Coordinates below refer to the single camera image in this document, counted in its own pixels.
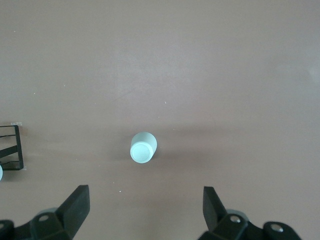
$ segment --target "gray surface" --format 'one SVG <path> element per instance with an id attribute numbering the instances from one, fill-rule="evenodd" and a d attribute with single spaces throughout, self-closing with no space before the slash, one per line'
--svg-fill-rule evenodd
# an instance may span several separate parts
<path id="1" fill-rule="evenodd" d="M 2 219 L 89 184 L 76 239 L 195 240 L 214 186 L 259 227 L 319 238 L 318 0 L 2 0 L 0 23 L 0 123 L 22 122 L 26 164 Z M 139 131 L 158 140 L 146 164 Z"/>

